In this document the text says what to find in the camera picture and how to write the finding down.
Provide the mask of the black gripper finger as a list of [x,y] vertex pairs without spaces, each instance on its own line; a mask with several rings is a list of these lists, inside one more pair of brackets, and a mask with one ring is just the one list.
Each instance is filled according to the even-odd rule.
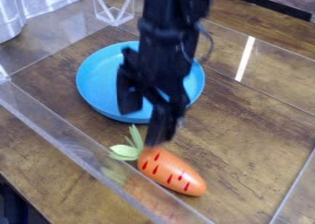
[[147,146],[155,147],[173,139],[181,118],[169,103],[154,106],[146,136]]
[[143,95],[137,88],[135,73],[127,65],[118,69],[118,109],[122,114],[138,112],[143,107]]

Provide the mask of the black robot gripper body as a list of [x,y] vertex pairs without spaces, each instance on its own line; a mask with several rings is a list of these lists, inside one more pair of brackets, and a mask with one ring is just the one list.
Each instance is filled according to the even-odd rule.
[[146,18],[138,21],[141,51],[123,49],[125,62],[134,70],[137,88],[154,106],[170,104],[179,116],[190,103],[182,81],[191,71],[199,32],[195,26],[159,27]]

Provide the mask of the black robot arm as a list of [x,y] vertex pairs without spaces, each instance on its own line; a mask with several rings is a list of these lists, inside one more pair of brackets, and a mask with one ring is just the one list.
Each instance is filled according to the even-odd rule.
[[209,16],[211,0],[145,0],[138,20],[139,48],[122,50],[118,69],[118,108],[123,114],[153,104],[146,144],[173,139],[190,98],[183,80],[193,68],[199,21]]

